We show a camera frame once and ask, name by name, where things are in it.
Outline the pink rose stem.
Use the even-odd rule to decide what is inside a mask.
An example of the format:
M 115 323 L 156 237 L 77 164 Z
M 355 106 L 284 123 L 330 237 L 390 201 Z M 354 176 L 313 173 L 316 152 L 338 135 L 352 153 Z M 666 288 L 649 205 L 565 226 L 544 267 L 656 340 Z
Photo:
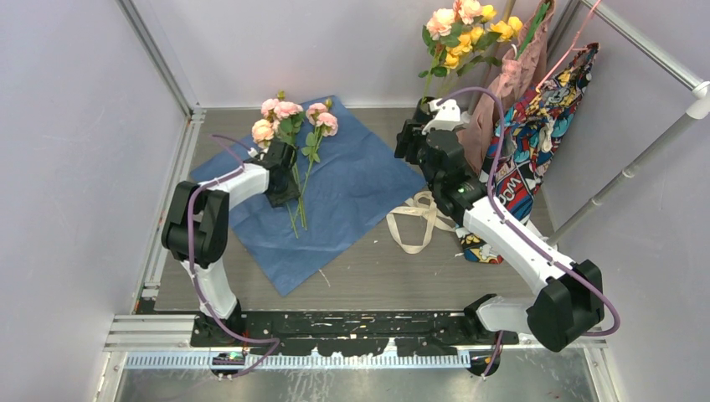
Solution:
M 434 78 L 445 79 L 473 51 L 484 34 L 484 8 L 479 1 L 454 1 L 451 8 L 435 10 L 423 25 L 422 40 L 430 65 L 419 73 L 425 79 L 422 97 L 429 95 Z
M 258 121 L 252 126 L 252 129 L 251 129 L 251 136 L 252 136 L 252 139 L 254 140 L 255 144 L 256 144 L 259 148 L 262 148 L 264 151 L 266 151 L 266 150 L 268 149 L 268 147 L 270 146 L 270 144 L 271 144 L 275 139 L 278 139 L 278 138 L 274 138 L 271 142 L 267 142 L 266 144 L 259 144 L 259 140 L 263 140 L 265 137 L 270 137 L 271 134 L 272 134 L 272 131 L 271 131 L 270 123 L 269 123 L 267 120 L 265 120 L 264 118 L 258 120 Z M 298 187 L 299 187 L 299 183 L 298 183 L 298 178 L 299 178 L 299 176 L 298 176 L 297 166 L 296 166 L 296 165 L 294 166 L 293 170 L 294 170 L 296 182 L 297 182 Z M 297 213 L 296 213 L 296 212 L 297 212 L 297 204 L 298 204 L 299 198 L 298 198 L 298 199 L 295 199 L 295 200 L 291 200 L 291 201 L 288 202 L 285 206 L 282 206 L 282 207 L 285 207 L 285 208 L 286 208 L 286 212 L 288 213 L 289 220 L 290 220 L 290 224 L 291 224 L 291 229 L 292 229 L 293 234 L 296 236 L 297 239 L 299 238 L 299 232 L 298 232 L 298 228 L 297 228 L 297 226 L 296 226 L 296 217 L 297 217 Z
M 285 92 L 281 90 L 275 98 L 269 98 L 262 103 L 260 113 L 270 123 L 272 134 L 259 140 L 259 144 L 266 144 L 278 138 L 296 146 L 296 137 L 305 118 L 300 104 L 286 100 Z
M 301 225 L 304 229 L 307 229 L 306 189 L 310 180 L 311 170 L 317 162 L 321 161 L 319 151 L 323 139 L 333 137 L 338 132 L 338 119 L 331 112 L 332 106 L 332 99 L 326 98 L 324 102 L 314 103 L 306 110 L 306 118 L 312 125 L 312 131 L 306 135 L 306 146 L 301 151 L 308 162 L 299 200 Z

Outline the cream ribbon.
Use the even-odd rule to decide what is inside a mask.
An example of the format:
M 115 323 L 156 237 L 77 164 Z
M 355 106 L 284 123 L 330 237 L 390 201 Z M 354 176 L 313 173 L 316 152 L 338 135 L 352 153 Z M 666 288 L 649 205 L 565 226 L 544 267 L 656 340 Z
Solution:
M 439 210 L 429 190 L 406 199 L 386 215 L 385 221 L 393 241 L 409 255 L 423 251 L 436 230 L 455 232 L 455 224 Z

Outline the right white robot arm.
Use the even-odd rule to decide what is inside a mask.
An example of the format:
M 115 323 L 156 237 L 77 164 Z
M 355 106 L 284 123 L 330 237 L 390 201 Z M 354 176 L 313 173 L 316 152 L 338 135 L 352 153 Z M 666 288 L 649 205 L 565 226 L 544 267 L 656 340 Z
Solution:
M 525 281 L 532 295 L 485 296 L 473 303 L 466 336 L 487 343 L 496 332 L 533 335 L 559 352 L 605 318 L 602 275 L 590 260 L 577 263 L 514 218 L 468 165 L 456 129 L 455 100 L 429 98 L 397 135 L 396 158 L 418 166 L 439 212 L 481 237 Z

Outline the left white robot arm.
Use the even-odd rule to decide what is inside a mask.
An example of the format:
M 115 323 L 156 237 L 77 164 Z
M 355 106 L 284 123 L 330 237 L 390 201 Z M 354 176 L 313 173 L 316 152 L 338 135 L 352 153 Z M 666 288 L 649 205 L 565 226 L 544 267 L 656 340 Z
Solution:
M 201 183 L 182 181 L 173 192 L 162 246 L 188 273 L 212 335 L 225 346 L 235 345 L 244 335 L 241 307 L 223 261 L 229 212 L 259 195 L 274 208 L 299 198 L 295 165 L 296 147 L 274 140 L 264 151 L 253 151 L 239 161 L 236 169 Z

